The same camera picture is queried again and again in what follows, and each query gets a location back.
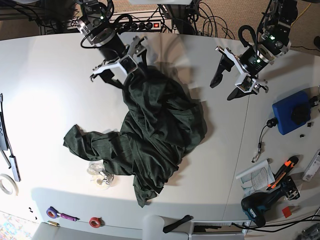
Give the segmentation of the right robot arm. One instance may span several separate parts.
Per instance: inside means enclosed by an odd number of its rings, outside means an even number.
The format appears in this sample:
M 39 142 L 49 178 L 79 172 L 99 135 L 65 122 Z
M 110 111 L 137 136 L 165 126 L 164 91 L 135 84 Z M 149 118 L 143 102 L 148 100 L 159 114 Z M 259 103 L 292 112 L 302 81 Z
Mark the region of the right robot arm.
M 127 78 L 146 78 L 147 49 L 142 42 L 147 38 L 135 36 L 129 45 L 120 39 L 122 33 L 131 29 L 132 16 L 122 14 L 110 22 L 114 14 L 111 0 L 107 4 L 97 0 L 80 0 L 79 5 L 82 17 L 76 21 L 76 27 L 83 35 L 80 46 L 83 49 L 97 49 L 104 57 L 102 63 L 92 69 L 90 80 L 100 77 L 105 83 L 124 89 L 124 84 L 114 79 L 113 69 L 120 69 Z

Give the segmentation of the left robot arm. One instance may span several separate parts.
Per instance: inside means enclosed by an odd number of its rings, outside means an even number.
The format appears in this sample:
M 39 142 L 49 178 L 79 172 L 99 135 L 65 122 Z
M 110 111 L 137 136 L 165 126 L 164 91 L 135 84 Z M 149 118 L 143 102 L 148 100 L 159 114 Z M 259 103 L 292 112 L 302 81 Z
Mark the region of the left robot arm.
M 249 25 L 243 25 L 238 30 L 238 38 L 246 48 L 243 54 L 235 55 L 227 47 L 216 47 L 215 50 L 222 56 L 210 87 L 217 87 L 223 80 L 223 72 L 230 72 L 236 67 L 238 77 L 235 89 L 227 97 L 228 101 L 257 95 L 260 89 L 267 93 L 269 88 L 260 83 L 259 72 L 289 51 L 292 45 L 289 39 L 291 25 L 297 17 L 296 0 L 269 1 L 257 30 Z

